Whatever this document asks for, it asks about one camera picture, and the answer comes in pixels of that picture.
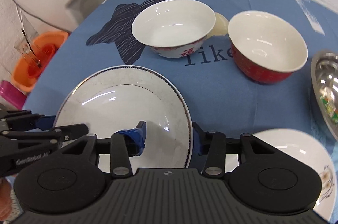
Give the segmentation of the person left hand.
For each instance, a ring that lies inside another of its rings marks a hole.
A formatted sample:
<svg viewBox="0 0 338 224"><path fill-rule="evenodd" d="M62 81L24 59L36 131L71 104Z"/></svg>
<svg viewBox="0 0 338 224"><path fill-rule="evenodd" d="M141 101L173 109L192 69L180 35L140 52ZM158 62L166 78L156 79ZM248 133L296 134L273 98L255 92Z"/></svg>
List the person left hand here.
<svg viewBox="0 0 338 224"><path fill-rule="evenodd" d="M5 221L12 212L11 185L5 179L1 178L0 184L0 221Z"/></svg>

